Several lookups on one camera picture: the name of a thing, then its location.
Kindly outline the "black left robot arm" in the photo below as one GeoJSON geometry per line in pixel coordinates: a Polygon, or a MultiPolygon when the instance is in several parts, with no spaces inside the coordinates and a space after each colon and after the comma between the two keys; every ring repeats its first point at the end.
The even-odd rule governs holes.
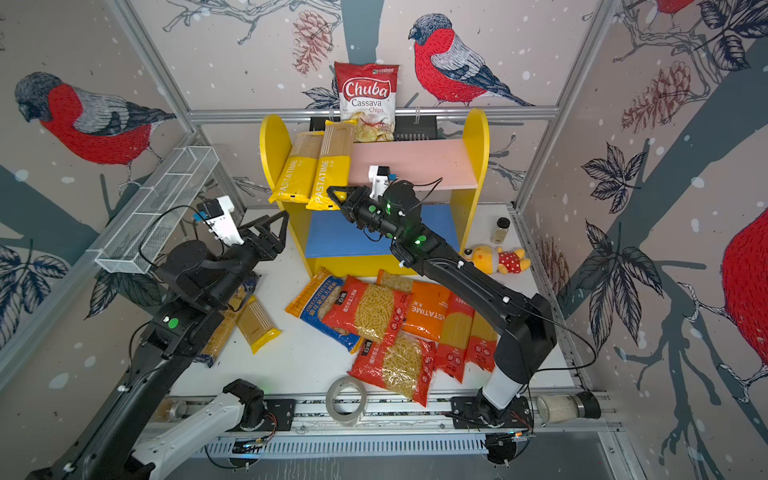
{"type": "Polygon", "coordinates": [[[286,246],[290,215],[262,216],[235,231],[241,242],[212,253],[201,240],[174,247],[156,266],[170,299],[129,345],[129,368],[77,440],[51,466],[30,479],[164,479],[219,434],[256,428],[266,414],[263,393],[236,380],[207,410],[154,441],[139,437],[178,378],[209,342],[255,267],[286,246]]]}

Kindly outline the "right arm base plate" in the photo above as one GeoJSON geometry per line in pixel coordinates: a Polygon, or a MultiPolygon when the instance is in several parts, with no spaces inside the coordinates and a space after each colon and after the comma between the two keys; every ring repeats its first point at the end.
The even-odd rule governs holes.
{"type": "Polygon", "coordinates": [[[530,430],[534,415],[529,402],[514,398],[505,409],[497,409],[482,394],[475,397],[454,396],[446,414],[455,429],[522,429],[530,430]]]}

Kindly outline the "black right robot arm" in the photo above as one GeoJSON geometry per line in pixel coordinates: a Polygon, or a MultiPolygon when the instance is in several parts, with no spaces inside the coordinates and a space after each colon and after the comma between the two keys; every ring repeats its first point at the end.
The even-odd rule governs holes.
{"type": "Polygon", "coordinates": [[[499,335],[495,367],[468,412],[459,417],[473,426],[500,427],[510,404],[557,345],[550,303],[513,291],[464,259],[421,218],[414,185],[400,180],[377,199],[367,186],[327,189],[347,221],[391,240],[390,252],[406,268],[449,289],[480,314],[499,335]]]}

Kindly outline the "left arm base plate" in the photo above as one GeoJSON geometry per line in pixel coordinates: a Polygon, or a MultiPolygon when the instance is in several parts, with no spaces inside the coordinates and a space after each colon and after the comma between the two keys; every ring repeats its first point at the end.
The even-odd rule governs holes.
{"type": "Polygon", "coordinates": [[[296,401],[288,398],[267,398],[260,402],[243,403],[235,398],[226,410],[223,433],[287,432],[292,428],[296,401]]]}

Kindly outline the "yellow Pastatime spaghetti bag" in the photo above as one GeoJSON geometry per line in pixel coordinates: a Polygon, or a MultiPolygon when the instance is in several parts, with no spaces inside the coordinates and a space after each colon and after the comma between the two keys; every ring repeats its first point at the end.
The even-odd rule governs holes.
{"type": "Polygon", "coordinates": [[[272,189],[270,203],[309,202],[323,137],[322,131],[303,132],[297,136],[276,186],[272,189]]]}
{"type": "Polygon", "coordinates": [[[306,205],[308,210],[339,209],[327,189],[348,186],[356,125],[354,120],[325,122],[315,180],[306,205]]]}

